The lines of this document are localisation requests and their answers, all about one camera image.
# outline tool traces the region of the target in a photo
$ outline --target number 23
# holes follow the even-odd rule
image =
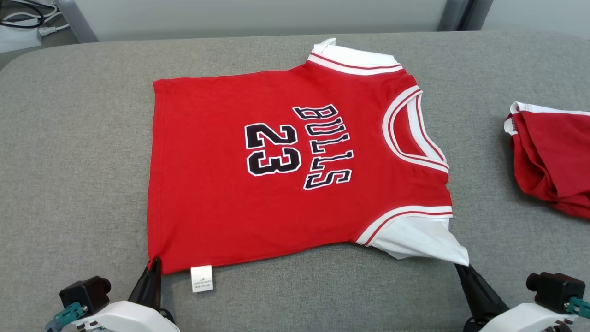
[[[281,125],[281,134],[272,130],[266,123],[254,123],[245,127],[246,148],[264,148],[264,138],[274,145],[292,145],[297,143],[297,131],[291,125]],[[295,148],[283,147],[282,157],[266,157],[265,150],[254,151],[248,156],[248,172],[254,176],[274,173],[294,172],[301,166],[301,155]]]

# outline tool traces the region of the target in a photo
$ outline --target metal frame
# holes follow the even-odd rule
[[[76,5],[74,0],[56,0],[56,5],[59,7],[65,20],[70,25],[72,32],[76,35],[80,43],[96,43],[98,38],[90,28],[90,25],[82,15],[82,12]]]
[[[481,30],[493,1],[447,0],[437,31]],[[78,42],[95,43],[99,41],[75,0],[56,0],[56,2]]]
[[[447,0],[437,31],[481,30],[494,0]]]

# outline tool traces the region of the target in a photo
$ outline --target white trim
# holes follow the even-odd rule
[[[371,246],[390,256],[438,258],[469,266],[469,254],[448,231],[449,218],[403,214],[377,231]]]
[[[432,140],[430,140],[428,134],[426,134],[424,118],[422,117],[421,101],[422,94],[408,102],[408,122],[412,137],[414,137],[414,140],[428,158],[446,162],[447,159],[443,152],[434,142],[432,142]]]
[[[312,52],[321,54],[322,52],[324,52],[324,50],[326,49],[326,47],[328,47],[330,45],[336,45],[336,39],[335,38],[329,38],[329,39],[326,39],[326,40],[322,41],[319,44],[315,44],[313,46],[313,51]]]
[[[544,106],[538,106],[533,104],[525,104],[521,102],[514,102],[510,105],[510,113],[518,114],[519,112],[531,112],[531,113],[561,113],[561,114],[572,114],[572,115],[585,115],[590,116],[590,112],[584,112],[582,110],[560,110]]]
[[[424,157],[421,155],[411,155],[406,154],[399,148],[399,145],[395,139],[393,124],[395,117],[397,116],[398,112],[407,105],[408,102],[413,100],[416,96],[420,95],[422,90],[418,86],[412,86],[406,91],[402,92],[397,96],[394,101],[389,105],[389,108],[385,112],[385,116],[383,117],[382,123],[382,130],[383,135],[385,137],[385,141],[391,151],[394,152],[396,156],[398,156],[401,160],[411,162],[413,164],[422,165],[430,168],[434,168],[436,170],[443,171],[448,173],[448,164],[444,161],[439,161],[438,158],[436,160],[428,157]]]
[[[440,213],[436,216],[433,216],[428,213]],[[411,205],[411,206],[402,206],[398,207],[397,209],[393,209],[383,216],[379,217],[377,220],[372,222],[369,227],[365,229],[365,231],[361,234],[361,236],[356,240],[356,243],[360,245],[365,245],[367,241],[373,236],[373,233],[381,226],[383,222],[388,220],[389,218],[399,214],[399,216],[392,218],[391,220],[387,221],[385,225],[383,225],[381,229],[387,227],[390,223],[398,220],[402,217],[408,216],[415,216],[415,217],[426,217],[426,218],[452,218],[453,217],[453,210],[451,206],[419,206],[419,205]],[[373,239],[370,243],[366,246],[370,246],[374,241],[375,238],[379,235],[379,232],[373,236]]]
[[[315,56],[313,53],[309,55],[307,61],[311,61],[313,63],[317,63],[322,67],[326,67],[329,69],[337,70],[342,73],[346,74],[353,74],[353,75],[361,75],[361,76],[368,76],[368,75],[376,75],[376,74],[383,74],[383,73],[394,73],[396,71],[402,70],[402,66],[396,66],[392,68],[377,68],[377,69],[360,69],[360,68],[351,68],[346,67],[341,64],[332,63],[330,61],[324,60],[320,57]]]
[[[510,136],[514,136],[518,134],[518,130],[516,130],[516,124],[514,123],[514,117],[509,116],[506,121],[504,121],[504,131],[510,134]]]

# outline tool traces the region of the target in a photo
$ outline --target red stripe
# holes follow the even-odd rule
[[[318,55],[316,53],[312,53],[312,55],[315,56],[315,57],[318,57],[318,58],[320,58],[322,60],[326,60],[328,62],[337,64],[339,66],[348,67],[348,68],[354,68],[354,69],[367,69],[367,70],[371,70],[371,69],[397,68],[397,67],[401,67],[402,66],[401,64],[396,64],[394,66],[385,66],[385,67],[356,67],[356,66],[350,66],[348,64],[343,64],[343,63],[340,63],[340,62],[336,62],[336,61],[331,60],[331,59],[328,59],[328,58],[324,58],[324,57],[322,57],[322,56],[320,56],[320,55]]]
[[[436,149],[434,147],[434,145],[430,142],[428,137],[426,137],[426,133],[422,129],[422,116],[420,116],[420,103],[418,103],[418,98],[416,98],[416,113],[418,115],[418,124],[420,125],[420,132],[422,133],[422,136],[424,137],[424,140],[426,141],[426,143],[428,143],[428,145],[430,145],[430,147],[434,150],[434,152],[437,153],[438,157],[441,160],[444,160],[444,157],[440,153],[438,153],[438,149]]]
[[[399,104],[398,104],[398,105],[397,105],[395,108],[398,108],[400,105],[405,105],[405,104],[406,104],[406,100],[408,100],[409,98],[413,98],[413,97],[415,97],[415,96],[416,96],[416,94],[417,94],[417,93],[419,93],[419,92],[420,92],[420,90],[418,89],[418,91],[414,92],[413,94],[409,95],[409,96],[408,96],[408,97],[406,97],[404,100],[402,100],[402,102],[401,102],[401,103],[399,103]],[[395,136],[394,136],[394,133],[393,133],[393,131],[391,130],[391,121],[392,121],[392,120],[394,120],[394,115],[396,115],[396,112],[393,112],[393,113],[392,113],[392,115],[391,115],[391,118],[389,118],[389,121],[388,121],[388,128],[390,129],[390,130],[389,130],[389,138],[391,138],[391,140],[392,140],[392,141],[396,141],[396,139],[395,139]],[[425,161],[425,162],[430,162],[431,164],[437,164],[437,165],[443,166],[444,168],[448,169],[448,166],[447,166],[447,165],[445,165],[443,162],[439,162],[439,161],[432,160],[432,159],[424,160],[424,159],[420,159],[420,158],[413,157],[412,155],[408,155],[408,154],[405,154],[405,153],[403,153],[402,151],[400,151],[400,150],[399,150],[399,149],[398,149],[398,148],[395,146],[395,144],[394,144],[394,148],[395,148],[395,149],[396,149],[396,150],[397,150],[397,151],[398,151],[398,152],[399,152],[401,155],[403,155],[403,156],[405,156],[405,157],[408,157],[408,158],[410,158],[410,159],[413,159],[413,160],[420,160],[420,161]]]
[[[385,225],[385,224],[386,224],[388,221],[390,221],[391,219],[394,219],[394,218],[396,218],[396,217],[399,217],[399,216],[401,216],[401,215],[404,215],[404,214],[410,214],[410,213],[426,214],[426,215],[428,215],[428,216],[442,216],[442,215],[445,215],[445,214],[451,214],[451,212],[450,212],[450,211],[449,211],[449,212],[436,212],[436,213],[427,213],[427,212],[422,212],[422,211],[408,211],[408,212],[400,212],[400,213],[398,213],[398,214],[396,214],[396,215],[394,215],[394,216],[392,216],[392,217],[390,217],[390,218],[386,219],[384,222],[382,222],[382,223],[379,225],[379,227],[377,227],[377,229],[376,229],[376,230],[373,232],[373,234],[372,234],[372,235],[371,235],[371,237],[370,237],[370,238],[367,240],[367,242],[365,242],[365,244],[364,244],[364,245],[365,245],[365,246],[368,246],[368,245],[369,245],[369,243],[371,242],[371,240],[372,240],[372,239],[375,237],[375,235],[377,235],[377,233],[379,232],[379,230],[381,229],[381,227],[383,227],[383,226],[384,226],[384,225]]]

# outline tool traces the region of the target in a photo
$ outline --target teal connector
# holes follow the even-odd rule
[[[580,298],[572,297],[569,299],[569,303],[565,304],[565,310],[574,315],[590,319],[590,303]]]
[[[78,302],[70,304],[45,325],[45,332],[60,332],[67,324],[79,320],[86,311],[88,308],[82,307]]]

